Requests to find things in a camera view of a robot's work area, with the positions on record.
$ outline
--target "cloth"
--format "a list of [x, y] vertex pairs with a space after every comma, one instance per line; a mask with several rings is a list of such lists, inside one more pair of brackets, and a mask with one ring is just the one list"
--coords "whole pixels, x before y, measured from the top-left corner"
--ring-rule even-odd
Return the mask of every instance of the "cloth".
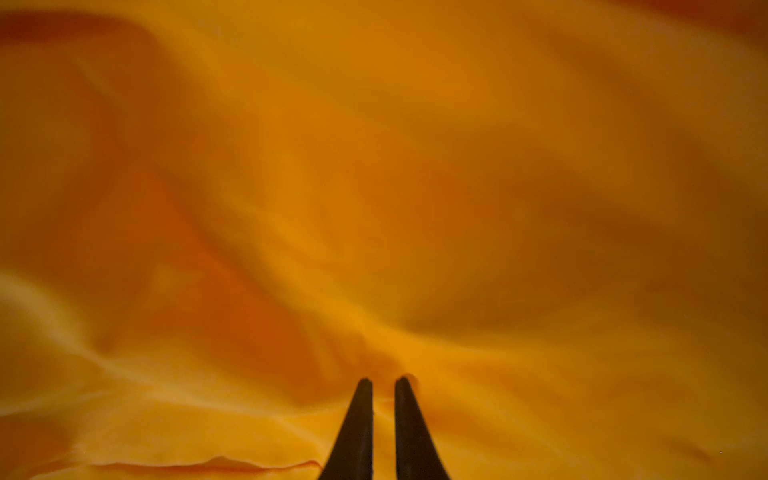
[[0, 9], [0, 477], [768, 475], [764, 3]]

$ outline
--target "orange fabric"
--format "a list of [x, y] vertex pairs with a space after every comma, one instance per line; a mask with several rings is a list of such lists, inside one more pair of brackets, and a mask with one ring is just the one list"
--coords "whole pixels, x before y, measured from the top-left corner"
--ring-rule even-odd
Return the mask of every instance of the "orange fabric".
[[455, 480], [764, 478], [768, 44], [647, 4], [3, 2], [0, 475], [315, 478], [368, 376], [392, 479], [408, 373]]

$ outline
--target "dark pointed object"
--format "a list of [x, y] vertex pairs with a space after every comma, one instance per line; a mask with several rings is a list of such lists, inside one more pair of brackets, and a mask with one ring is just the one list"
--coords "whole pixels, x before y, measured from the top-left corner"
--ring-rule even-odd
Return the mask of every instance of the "dark pointed object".
[[450, 480], [406, 377], [395, 384], [395, 446], [398, 480]]
[[373, 384], [362, 379], [318, 480], [372, 480]]

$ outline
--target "crumpled yellow cloth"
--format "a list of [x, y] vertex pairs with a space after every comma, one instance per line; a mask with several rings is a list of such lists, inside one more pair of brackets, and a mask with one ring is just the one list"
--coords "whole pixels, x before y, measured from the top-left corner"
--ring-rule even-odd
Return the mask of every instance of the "crumpled yellow cloth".
[[0, 477], [768, 477], [761, 2], [4, 0]]

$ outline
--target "yellow fabric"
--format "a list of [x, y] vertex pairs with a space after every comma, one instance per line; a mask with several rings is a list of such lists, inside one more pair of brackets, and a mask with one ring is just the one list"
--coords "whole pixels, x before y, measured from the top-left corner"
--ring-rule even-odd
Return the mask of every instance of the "yellow fabric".
[[408, 373], [454, 480], [765, 478], [765, 16], [680, 5], [4, 0], [0, 476], [315, 478], [368, 376], [394, 479]]

